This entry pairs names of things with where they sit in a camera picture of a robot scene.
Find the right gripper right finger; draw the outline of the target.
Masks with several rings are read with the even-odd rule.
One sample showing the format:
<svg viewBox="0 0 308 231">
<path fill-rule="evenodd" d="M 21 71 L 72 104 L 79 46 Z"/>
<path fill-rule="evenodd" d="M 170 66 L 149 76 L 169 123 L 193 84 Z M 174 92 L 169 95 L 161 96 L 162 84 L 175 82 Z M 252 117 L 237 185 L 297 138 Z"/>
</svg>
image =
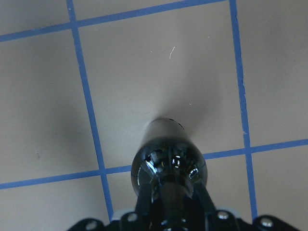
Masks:
<svg viewBox="0 0 308 231">
<path fill-rule="evenodd" d="M 206 189 L 206 186 L 202 183 L 195 183 L 193 186 L 193 199 L 195 199 L 200 205 L 205 214 L 211 214 L 216 211 L 216 207 Z"/>
</svg>

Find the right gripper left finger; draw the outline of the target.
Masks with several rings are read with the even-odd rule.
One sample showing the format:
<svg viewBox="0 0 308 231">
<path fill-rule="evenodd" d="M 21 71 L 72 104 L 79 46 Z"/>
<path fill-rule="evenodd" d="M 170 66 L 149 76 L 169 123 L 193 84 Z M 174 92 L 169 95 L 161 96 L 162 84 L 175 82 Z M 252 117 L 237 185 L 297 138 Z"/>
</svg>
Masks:
<svg viewBox="0 0 308 231">
<path fill-rule="evenodd" d="M 135 212 L 143 217 L 148 216 L 151 211 L 151 205 L 152 185 L 150 183 L 145 183 L 140 187 Z"/>
</svg>

